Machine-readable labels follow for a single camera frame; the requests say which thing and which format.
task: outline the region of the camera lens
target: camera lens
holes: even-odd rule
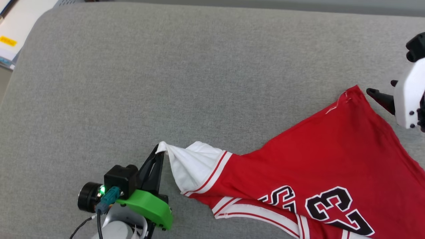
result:
[[[103,185],[95,182],[88,182],[82,187],[78,194],[78,208],[82,211],[94,213],[94,207],[100,202]]]

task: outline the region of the green plastic part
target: green plastic part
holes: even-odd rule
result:
[[[150,192],[135,190],[129,199],[118,199],[116,202],[126,204],[131,210],[156,223],[156,226],[162,225],[166,230],[170,230],[173,224],[168,204]]]

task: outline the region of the teal connector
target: teal connector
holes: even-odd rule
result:
[[[109,205],[114,204],[120,196],[119,187],[111,187],[100,199],[94,210],[100,210],[100,214],[105,214],[109,210]]]

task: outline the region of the jersey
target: jersey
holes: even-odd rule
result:
[[[245,155],[161,142],[181,193],[215,218],[248,217],[295,238],[425,238],[425,172],[361,90]]]

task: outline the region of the gray couch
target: gray couch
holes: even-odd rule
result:
[[[68,238],[77,195],[161,140],[243,154],[358,84],[392,92],[425,19],[267,9],[93,3],[34,26],[0,110],[0,238]],[[425,134],[396,125],[425,167]],[[215,220],[164,163],[171,231],[154,238],[290,238],[252,219]],[[96,233],[95,222],[77,238]]]

